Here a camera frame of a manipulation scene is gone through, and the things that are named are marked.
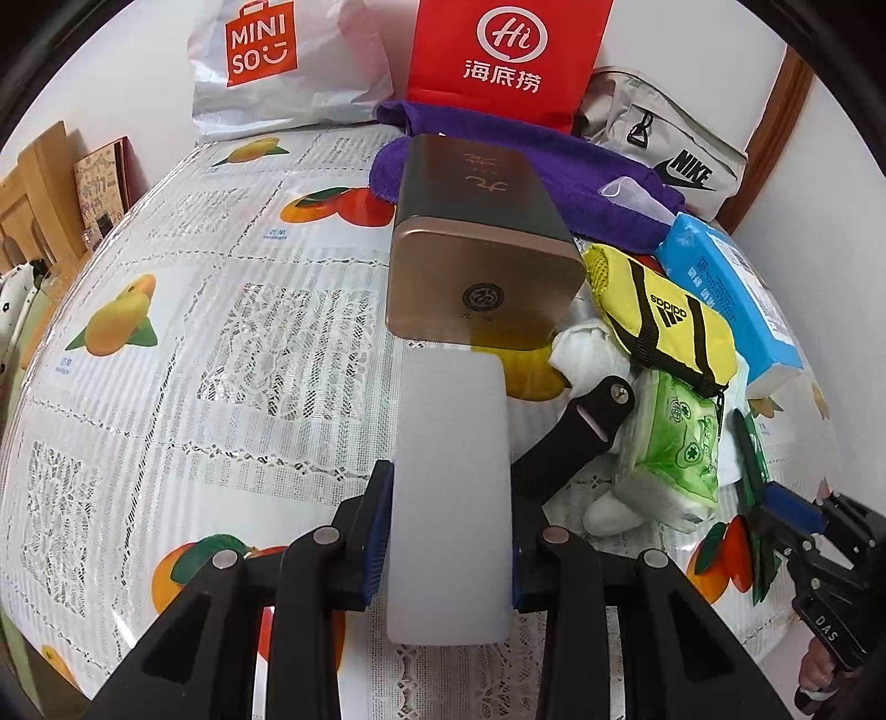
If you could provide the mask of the right hand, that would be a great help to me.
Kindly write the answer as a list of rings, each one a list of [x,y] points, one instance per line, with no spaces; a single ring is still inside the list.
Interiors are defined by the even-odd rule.
[[[813,637],[800,660],[799,687],[806,693],[832,692],[837,687],[837,665],[820,640]]]

